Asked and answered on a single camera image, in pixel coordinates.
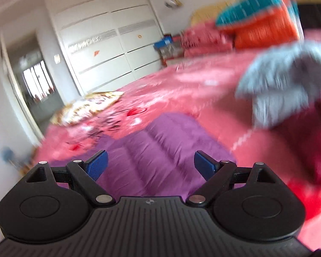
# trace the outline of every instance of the purple quilted fabric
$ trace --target purple quilted fabric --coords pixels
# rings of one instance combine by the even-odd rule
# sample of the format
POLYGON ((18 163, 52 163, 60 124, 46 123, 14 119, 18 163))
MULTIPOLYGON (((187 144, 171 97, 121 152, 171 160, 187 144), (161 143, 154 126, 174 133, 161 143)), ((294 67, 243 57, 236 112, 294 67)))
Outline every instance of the purple quilted fabric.
MULTIPOLYGON (((234 156, 210 137, 192 118, 165 113, 145 129, 119 140, 103 136, 94 150, 108 152, 108 168, 97 180, 116 199, 121 196, 173 196, 185 200, 205 180, 194 167, 194 153, 202 150, 216 160, 234 156)), ((52 166, 64 165, 55 162, 52 166)))

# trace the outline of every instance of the pink bedsheet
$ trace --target pink bedsheet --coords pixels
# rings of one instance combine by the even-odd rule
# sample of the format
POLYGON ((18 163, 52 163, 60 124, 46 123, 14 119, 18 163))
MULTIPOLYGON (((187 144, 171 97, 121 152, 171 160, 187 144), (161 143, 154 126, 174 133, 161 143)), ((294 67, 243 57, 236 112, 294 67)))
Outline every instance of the pink bedsheet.
POLYGON ((274 131, 253 129, 250 101, 234 99, 240 76, 259 50, 231 52, 170 66, 121 90, 121 100, 97 117, 73 127, 50 125, 35 161, 68 159, 84 153, 100 134, 123 137, 144 128, 162 112, 193 116, 236 156, 238 166, 268 164, 307 209, 299 239, 321 247, 321 187, 274 131))

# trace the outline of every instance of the door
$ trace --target door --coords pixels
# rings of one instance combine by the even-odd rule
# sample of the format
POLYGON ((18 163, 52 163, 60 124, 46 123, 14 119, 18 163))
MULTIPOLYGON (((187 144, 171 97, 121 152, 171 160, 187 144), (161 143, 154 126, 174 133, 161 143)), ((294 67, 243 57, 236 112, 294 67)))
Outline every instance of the door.
POLYGON ((4 70, 19 105, 40 140, 55 111, 64 106, 47 70, 35 36, 7 48, 1 36, 4 70))

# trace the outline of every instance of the wardrobe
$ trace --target wardrobe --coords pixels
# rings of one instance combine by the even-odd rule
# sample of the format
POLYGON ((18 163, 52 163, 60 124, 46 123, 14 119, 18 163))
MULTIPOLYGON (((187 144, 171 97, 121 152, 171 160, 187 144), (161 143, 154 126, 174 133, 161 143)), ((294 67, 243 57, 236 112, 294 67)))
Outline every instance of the wardrobe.
POLYGON ((81 94, 116 90, 161 68, 148 0, 45 0, 81 94))

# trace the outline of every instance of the metal pin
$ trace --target metal pin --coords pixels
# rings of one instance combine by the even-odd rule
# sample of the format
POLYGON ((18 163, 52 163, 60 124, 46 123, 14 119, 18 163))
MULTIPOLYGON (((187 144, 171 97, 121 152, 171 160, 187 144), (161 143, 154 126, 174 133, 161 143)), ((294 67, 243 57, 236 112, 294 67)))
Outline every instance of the metal pin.
POLYGON ((113 197, 107 194, 102 194, 96 197, 96 201, 99 203, 109 203, 113 200, 113 197))
POLYGON ((192 195, 188 198, 188 200, 195 204, 202 204, 206 198, 202 195, 192 195))

